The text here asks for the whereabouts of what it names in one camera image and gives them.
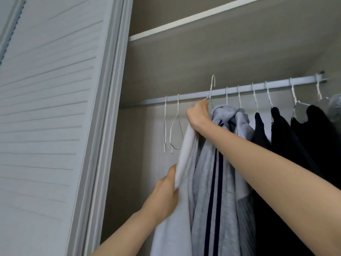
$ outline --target closet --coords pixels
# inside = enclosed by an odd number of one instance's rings
[[[0,32],[2,255],[94,251],[177,163],[173,119],[179,110],[185,131],[189,97],[212,75],[251,126],[260,112],[268,138],[265,81],[284,80],[269,94],[287,120],[289,78],[310,76],[295,85],[308,104],[316,74],[324,97],[341,93],[341,0],[15,1]],[[252,83],[258,108],[235,91]],[[219,93],[213,106],[226,103]],[[181,147],[177,123],[172,143]]]
[[[208,91],[213,74],[214,90],[323,70],[328,78],[320,85],[323,96],[341,91],[340,0],[245,0],[249,3],[228,9],[234,1],[240,0],[134,0],[101,241],[142,206],[156,181],[177,163],[179,151],[171,154],[169,143],[177,114],[175,100],[166,107],[163,150],[166,95]],[[302,102],[318,101],[316,84],[295,86],[295,92]],[[294,107],[290,88],[271,89],[270,96],[290,122]],[[256,91],[256,97],[270,139],[267,93]],[[179,104],[183,131],[188,124],[186,109],[194,102]],[[225,95],[213,98],[212,103],[225,104]],[[228,104],[239,108],[238,95],[228,95]],[[257,107],[252,92],[241,95],[241,107],[254,127]],[[181,147],[177,122],[172,143]],[[152,240],[153,235],[139,255],[149,255]]]

